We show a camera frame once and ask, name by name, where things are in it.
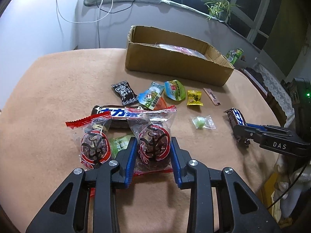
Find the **black patterned candy wrapper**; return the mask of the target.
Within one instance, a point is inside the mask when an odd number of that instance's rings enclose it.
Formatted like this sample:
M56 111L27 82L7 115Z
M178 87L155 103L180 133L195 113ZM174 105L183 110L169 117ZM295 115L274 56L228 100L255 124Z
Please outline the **black patterned candy wrapper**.
M132 90L128 81L112 84L111 88L120 97L123 106L130 106L138 103L138 95Z

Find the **yellow candy wrapper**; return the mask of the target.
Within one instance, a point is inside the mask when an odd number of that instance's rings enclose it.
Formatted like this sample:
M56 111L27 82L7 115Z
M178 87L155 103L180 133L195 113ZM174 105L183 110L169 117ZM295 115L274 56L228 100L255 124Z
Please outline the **yellow candy wrapper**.
M199 90L187 90L187 105L188 106L203 106L204 104L201 102L202 92Z

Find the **red plum snack bag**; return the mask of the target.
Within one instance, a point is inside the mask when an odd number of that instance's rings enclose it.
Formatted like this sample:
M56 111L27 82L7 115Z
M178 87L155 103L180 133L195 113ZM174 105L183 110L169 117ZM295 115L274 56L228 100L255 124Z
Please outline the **red plum snack bag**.
M177 113L176 106L172 105L163 110L129 107L125 110L136 113L136 117L127 119L137 141L134 175L172 172L171 126Z

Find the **potted spider plant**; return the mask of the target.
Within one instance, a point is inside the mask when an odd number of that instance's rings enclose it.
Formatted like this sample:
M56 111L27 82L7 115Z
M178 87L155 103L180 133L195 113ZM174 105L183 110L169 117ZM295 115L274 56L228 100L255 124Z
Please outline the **potted spider plant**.
M203 2L208 9L206 17L208 21L217 19L225 22L230 19L234 7L241 7L236 3L232 3L230 0L203 0Z

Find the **green jelly cup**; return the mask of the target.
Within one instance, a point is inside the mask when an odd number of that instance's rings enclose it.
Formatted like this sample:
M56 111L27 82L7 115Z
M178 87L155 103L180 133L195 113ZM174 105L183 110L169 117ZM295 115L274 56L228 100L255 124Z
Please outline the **green jelly cup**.
M164 83L164 91L166 97L175 101L182 101L186 98L184 86L177 80L173 79Z

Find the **blue green jelly packet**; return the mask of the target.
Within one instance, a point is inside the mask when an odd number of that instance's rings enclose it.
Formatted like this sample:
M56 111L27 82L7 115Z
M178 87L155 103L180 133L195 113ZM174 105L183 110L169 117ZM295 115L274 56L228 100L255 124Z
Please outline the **blue green jelly packet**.
M152 82L150 87L138 95L138 101L148 110L163 110L167 103L162 97L164 85Z

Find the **pink white candy sachet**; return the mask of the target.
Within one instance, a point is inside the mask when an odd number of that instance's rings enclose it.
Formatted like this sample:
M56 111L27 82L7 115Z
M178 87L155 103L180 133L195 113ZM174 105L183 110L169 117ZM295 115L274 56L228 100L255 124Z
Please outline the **pink white candy sachet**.
M210 88L204 88L204 91L208 95L208 97L211 99L211 101L213 102L215 106L221 105L220 101L217 99L216 95Z

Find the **brown cardboard box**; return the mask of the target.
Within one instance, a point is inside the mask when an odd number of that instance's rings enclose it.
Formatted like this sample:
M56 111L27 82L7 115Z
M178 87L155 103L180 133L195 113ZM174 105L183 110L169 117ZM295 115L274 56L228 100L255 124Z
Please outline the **brown cardboard box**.
M207 57L185 55L155 47L168 44L196 50ZM234 67L211 44L187 35L151 26L132 26L128 34L125 67L128 70L169 75L223 86Z

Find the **brown snickers bar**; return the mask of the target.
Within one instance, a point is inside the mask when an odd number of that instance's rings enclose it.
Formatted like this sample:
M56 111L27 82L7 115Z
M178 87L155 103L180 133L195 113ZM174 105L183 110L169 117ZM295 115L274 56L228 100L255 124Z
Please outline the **brown snickers bar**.
M231 108L226 110L225 113L228 115L233 135L237 140L238 144L248 147L250 145L250 134L251 131L248 130L246 126L246 121L237 108Z

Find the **packaged toast bread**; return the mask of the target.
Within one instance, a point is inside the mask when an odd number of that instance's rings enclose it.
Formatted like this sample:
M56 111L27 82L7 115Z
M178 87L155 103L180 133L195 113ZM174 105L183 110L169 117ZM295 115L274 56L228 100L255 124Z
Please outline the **packaged toast bread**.
M182 54L185 54L185 55L191 55L191 56L195 56L195 57L200 57L200 58L203 58L205 60L208 60L207 57L204 56L202 53L200 53L200 52L198 52L196 50L185 48L185 47L168 45L168 44L155 44L155 47L159 47L159 48L162 48L164 50L179 52L179 53L182 53Z

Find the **grey windowsill cushion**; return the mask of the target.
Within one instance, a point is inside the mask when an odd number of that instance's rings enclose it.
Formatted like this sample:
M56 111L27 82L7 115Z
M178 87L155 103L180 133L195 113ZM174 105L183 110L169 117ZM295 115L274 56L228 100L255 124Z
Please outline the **grey windowsill cushion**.
M132 3L134 0L113 0L113 3ZM234 32L237 36L242 37L243 39L245 39L241 34L237 33L234 29L232 29L225 21L219 20L215 17L212 17L206 13L200 12L196 9L193 9L192 7L189 7L187 5L183 5L183 4L179 4L173 1L168 1L168 0L135 0L134 2L136 3L143 3L143 4L153 4L153 5L159 5L159 4L166 4L168 6L174 7L176 9L184 9L187 10L188 12L192 12L195 13L197 15L203 16L207 19L211 19L214 21L217 21L219 23L222 23L224 25L226 25L227 27L229 27L229 29ZM86 7L91 7L91 6L95 6L97 5L98 0L84 0L83 1L83 5ZM109 4L111 3L111 0L104 0L104 4Z

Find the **white window frame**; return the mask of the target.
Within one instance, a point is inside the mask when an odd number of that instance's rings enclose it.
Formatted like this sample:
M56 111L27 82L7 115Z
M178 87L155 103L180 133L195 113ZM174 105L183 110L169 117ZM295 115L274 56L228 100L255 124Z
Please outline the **white window frame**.
M262 50L279 13L281 0L230 0L241 7L232 9L226 23L257 49ZM203 0L183 0L187 5L208 14Z

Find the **green snack packet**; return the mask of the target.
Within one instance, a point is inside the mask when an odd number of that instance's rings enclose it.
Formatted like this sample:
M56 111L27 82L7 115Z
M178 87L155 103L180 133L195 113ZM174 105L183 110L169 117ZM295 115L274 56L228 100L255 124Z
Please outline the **green snack packet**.
M116 158L119 151L127 149L131 137L132 135L125 135L122 137L109 139L109 144L112 151L112 158Z

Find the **clear green candy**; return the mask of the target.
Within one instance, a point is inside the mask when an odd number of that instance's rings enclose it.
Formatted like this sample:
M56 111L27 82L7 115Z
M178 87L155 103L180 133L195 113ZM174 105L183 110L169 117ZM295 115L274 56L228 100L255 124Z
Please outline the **clear green candy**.
M215 123L211 116L196 116L191 118L196 129L216 129Z

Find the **white lace cloth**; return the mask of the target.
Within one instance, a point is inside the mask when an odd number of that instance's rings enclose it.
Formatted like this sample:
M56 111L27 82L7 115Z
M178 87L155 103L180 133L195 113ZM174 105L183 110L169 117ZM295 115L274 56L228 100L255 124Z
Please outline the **white lace cloth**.
M294 109L292 107L292 100L290 96L283 88L281 83L277 80L277 78L261 63L257 62L257 64L253 68L256 72L262 75L264 85L271 92L272 96L275 98L276 102L279 104L282 111L284 112L286 117L285 123L282 126L288 128L295 118Z

